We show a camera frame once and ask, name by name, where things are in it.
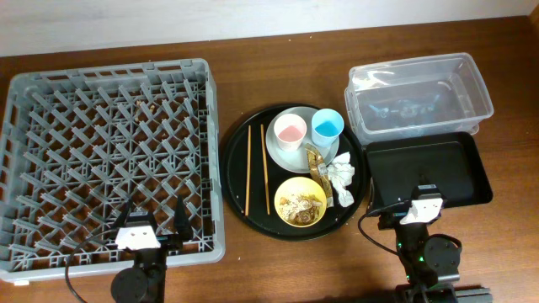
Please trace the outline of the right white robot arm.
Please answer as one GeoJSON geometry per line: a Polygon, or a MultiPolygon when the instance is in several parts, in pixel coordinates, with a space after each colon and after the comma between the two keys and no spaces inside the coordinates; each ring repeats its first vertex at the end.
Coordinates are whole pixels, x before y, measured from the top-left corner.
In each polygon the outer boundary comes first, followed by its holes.
{"type": "Polygon", "coordinates": [[[432,234],[428,226],[441,213],[446,200],[433,184],[418,185],[408,199],[378,210],[379,230],[396,233],[395,251],[405,269],[407,283],[396,287],[394,302],[479,302],[494,300],[483,287],[458,290],[462,243],[445,234],[432,234]]]}

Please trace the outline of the yellow plastic bowl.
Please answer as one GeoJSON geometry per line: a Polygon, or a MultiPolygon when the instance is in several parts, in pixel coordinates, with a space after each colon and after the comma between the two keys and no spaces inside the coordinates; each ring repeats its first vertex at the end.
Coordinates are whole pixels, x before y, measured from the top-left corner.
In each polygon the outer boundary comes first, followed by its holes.
{"type": "Polygon", "coordinates": [[[328,208],[321,185],[306,177],[294,177],[282,183],[275,193],[277,215],[288,225],[304,228],[317,224],[328,208]]]}

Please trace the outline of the blue plastic cup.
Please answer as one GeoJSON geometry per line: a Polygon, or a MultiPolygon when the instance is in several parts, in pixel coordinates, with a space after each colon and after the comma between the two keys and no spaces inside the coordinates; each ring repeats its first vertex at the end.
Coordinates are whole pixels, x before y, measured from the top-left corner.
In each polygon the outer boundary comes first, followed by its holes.
{"type": "Polygon", "coordinates": [[[312,141],[321,147],[331,146],[344,130],[344,119],[334,109],[320,109],[311,119],[312,141]]]}

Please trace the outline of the wooden chopstick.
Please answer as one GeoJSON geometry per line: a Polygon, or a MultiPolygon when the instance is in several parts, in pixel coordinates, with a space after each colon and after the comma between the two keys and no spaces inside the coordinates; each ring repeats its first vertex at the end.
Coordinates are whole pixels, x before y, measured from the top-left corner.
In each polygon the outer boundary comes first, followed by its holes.
{"type": "Polygon", "coordinates": [[[252,127],[248,126],[248,140],[247,140],[247,167],[246,167],[246,191],[245,191],[245,216],[249,215],[249,202],[250,202],[250,173],[251,173],[251,154],[252,154],[252,127]]]}
{"type": "Polygon", "coordinates": [[[269,192],[269,178],[268,178],[268,167],[267,167],[267,156],[266,156],[266,144],[265,144],[265,132],[264,125],[260,125],[260,135],[261,135],[261,150],[262,150],[262,160],[263,160],[263,174],[264,174],[264,193],[265,193],[265,203],[266,203],[266,213],[270,215],[270,192],[269,192]]]}

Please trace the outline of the food scraps pile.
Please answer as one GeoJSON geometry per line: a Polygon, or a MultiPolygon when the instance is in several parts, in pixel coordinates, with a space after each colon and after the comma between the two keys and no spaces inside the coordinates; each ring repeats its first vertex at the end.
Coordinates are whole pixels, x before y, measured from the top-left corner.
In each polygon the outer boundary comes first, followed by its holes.
{"type": "Polygon", "coordinates": [[[307,226],[318,219],[322,206],[314,195],[291,195],[280,198],[277,210],[288,223],[307,226]]]}

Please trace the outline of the white paper napkin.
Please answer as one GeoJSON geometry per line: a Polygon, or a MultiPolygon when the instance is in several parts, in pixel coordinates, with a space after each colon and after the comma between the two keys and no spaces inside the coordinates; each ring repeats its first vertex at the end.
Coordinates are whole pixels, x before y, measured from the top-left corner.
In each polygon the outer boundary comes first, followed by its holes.
{"type": "Polygon", "coordinates": [[[352,193],[347,189],[352,184],[355,168],[350,164],[349,152],[336,156],[328,166],[328,178],[338,194],[339,204],[342,207],[351,206],[354,203],[352,193]]]}

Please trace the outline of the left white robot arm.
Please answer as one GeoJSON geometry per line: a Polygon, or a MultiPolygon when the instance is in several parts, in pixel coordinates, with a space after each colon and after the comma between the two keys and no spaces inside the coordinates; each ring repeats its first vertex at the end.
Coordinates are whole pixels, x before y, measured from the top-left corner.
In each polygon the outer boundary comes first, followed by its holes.
{"type": "Polygon", "coordinates": [[[129,200],[112,229],[117,247],[134,256],[134,264],[113,279],[110,293],[116,302],[163,302],[167,257],[183,248],[193,237],[186,207],[181,198],[173,213],[175,233],[159,236],[157,221],[150,211],[134,211],[129,200]]]}

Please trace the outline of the pink plastic cup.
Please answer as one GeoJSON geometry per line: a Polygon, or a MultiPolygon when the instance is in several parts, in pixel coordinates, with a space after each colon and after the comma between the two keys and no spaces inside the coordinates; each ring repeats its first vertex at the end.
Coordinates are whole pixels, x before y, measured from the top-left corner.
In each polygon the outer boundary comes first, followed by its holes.
{"type": "Polygon", "coordinates": [[[274,124],[278,146],[285,152],[299,148],[307,133],[305,120],[297,114],[283,114],[274,124]]]}

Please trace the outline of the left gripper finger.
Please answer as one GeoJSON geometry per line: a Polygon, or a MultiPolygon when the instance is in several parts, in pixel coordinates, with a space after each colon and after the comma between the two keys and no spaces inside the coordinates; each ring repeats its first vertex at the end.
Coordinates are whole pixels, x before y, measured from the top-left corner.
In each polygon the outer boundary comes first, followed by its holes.
{"type": "Polygon", "coordinates": [[[116,218],[113,225],[110,227],[111,230],[121,228],[127,219],[127,216],[131,212],[131,208],[133,206],[133,201],[131,199],[128,199],[122,206],[122,210],[120,212],[120,215],[116,218]]]}
{"type": "Polygon", "coordinates": [[[193,231],[182,197],[179,195],[174,211],[173,226],[182,242],[192,239],[193,231]]]}

